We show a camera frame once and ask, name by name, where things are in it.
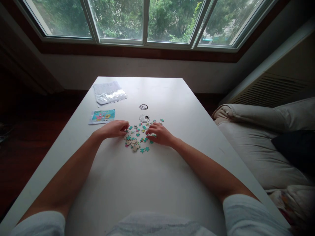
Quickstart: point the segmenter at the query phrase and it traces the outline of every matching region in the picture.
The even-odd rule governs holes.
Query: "wooden floor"
[[[66,90],[51,96],[35,96],[0,121],[14,124],[0,146],[0,216],[5,216],[46,153],[84,98],[87,91]],[[195,94],[211,115],[222,95]]]

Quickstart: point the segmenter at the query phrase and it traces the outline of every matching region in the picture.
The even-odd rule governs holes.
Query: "white shirt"
[[[223,202],[227,235],[291,235],[256,199],[236,194]],[[11,236],[63,236],[65,218],[57,211],[44,211],[30,216],[18,224]],[[108,236],[214,236],[198,222],[188,219],[141,212],[131,214],[118,222]]]

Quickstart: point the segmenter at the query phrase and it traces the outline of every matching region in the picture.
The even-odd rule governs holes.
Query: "person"
[[[126,135],[127,121],[112,121],[93,132],[56,173],[11,232],[21,235],[64,235],[69,209],[88,177],[96,152],[107,138]],[[164,126],[153,123],[149,140],[176,150],[204,185],[223,204],[228,235],[291,235],[255,195],[234,175],[192,146],[174,137]],[[134,213],[107,235],[214,235],[197,222],[161,215]]]

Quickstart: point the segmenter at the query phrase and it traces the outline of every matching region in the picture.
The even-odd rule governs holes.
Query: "white sleeve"
[[[223,202],[228,236],[241,235],[292,235],[256,199],[235,194]]]
[[[64,236],[65,225],[65,217],[60,212],[43,211],[15,226],[10,236]]]

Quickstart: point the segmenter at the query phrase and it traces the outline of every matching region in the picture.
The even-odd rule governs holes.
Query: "cartoon character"
[[[110,118],[110,114],[105,115],[105,120],[107,121],[108,118]]]
[[[96,121],[101,121],[102,117],[103,116],[101,113],[99,115],[96,115]]]

